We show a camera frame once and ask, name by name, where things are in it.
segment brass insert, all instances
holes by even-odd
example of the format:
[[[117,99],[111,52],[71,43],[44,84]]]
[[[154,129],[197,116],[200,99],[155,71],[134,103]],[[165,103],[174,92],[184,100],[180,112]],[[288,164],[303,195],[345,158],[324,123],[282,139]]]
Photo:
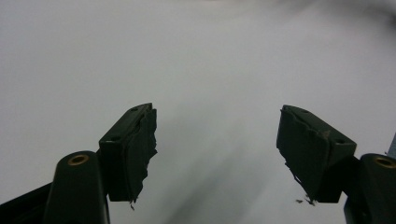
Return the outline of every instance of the brass insert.
[[[385,158],[385,157],[375,157],[375,162],[378,165],[381,165],[383,167],[389,168],[389,169],[396,169],[396,162]]]
[[[81,165],[82,163],[86,162],[87,160],[89,160],[90,157],[87,155],[77,155],[74,156],[73,158],[71,158],[67,164],[71,165],[71,166],[75,166],[75,165]]]

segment brass screw hole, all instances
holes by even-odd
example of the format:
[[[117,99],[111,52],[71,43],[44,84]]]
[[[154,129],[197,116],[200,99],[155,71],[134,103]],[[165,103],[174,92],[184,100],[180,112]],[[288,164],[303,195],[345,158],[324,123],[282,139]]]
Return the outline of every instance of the brass screw hole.
[[[381,165],[383,167],[389,168],[389,169],[396,169],[396,163],[394,161],[391,161],[389,159],[383,158],[383,157],[376,157],[375,162],[378,165]]]
[[[86,162],[87,160],[89,160],[90,157],[87,155],[77,155],[73,158],[71,158],[67,164],[71,165],[71,166],[75,166],[75,165],[81,165],[82,163]]]

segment white surface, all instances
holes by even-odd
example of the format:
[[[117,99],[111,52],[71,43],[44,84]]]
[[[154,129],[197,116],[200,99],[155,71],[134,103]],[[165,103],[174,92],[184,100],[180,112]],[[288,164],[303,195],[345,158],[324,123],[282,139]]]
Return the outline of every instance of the white surface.
[[[158,109],[157,154],[112,223],[345,223],[276,149],[279,109],[306,108],[359,145],[396,129],[396,30],[341,0],[2,1],[0,203],[96,150],[128,108]]]

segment white floor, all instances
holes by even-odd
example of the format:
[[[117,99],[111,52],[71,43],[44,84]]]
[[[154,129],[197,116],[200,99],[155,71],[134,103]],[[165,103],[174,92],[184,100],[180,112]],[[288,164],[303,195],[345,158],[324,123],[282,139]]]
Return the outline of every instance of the white floor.
[[[357,0],[2,1],[0,203],[49,183],[58,160],[130,107],[158,109],[159,153],[133,212],[112,223],[345,223],[276,149],[282,105],[359,145],[396,131],[396,23]]]

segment black plastic part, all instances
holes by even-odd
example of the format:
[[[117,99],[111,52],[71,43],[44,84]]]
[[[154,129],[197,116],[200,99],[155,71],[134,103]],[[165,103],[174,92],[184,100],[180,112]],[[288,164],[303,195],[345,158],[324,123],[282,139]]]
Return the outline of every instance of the black plastic part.
[[[0,205],[2,223],[36,224],[41,223],[51,183],[23,194]]]
[[[373,224],[396,223],[396,160],[378,155],[361,157],[359,180]]]
[[[346,215],[346,224],[371,224],[372,219],[370,213],[361,210],[361,205],[352,202],[350,198],[346,200],[344,206],[344,214]]]
[[[99,160],[94,152],[75,152],[58,162],[43,223],[109,223]]]
[[[342,190],[348,197],[344,208],[346,217],[349,213],[357,223],[370,223],[370,211],[360,184],[360,168],[361,161],[354,157],[344,162],[340,169],[335,169],[334,174],[340,177]]]
[[[128,110],[99,141],[106,191],[112,202],[135,202],[157,153],[154,132],[157,111],[152,104]]]
[[[355,142],[309,111],[284,105],[276,147],[311,200],[338,203],[345,179],[339,171],[349,169]]]

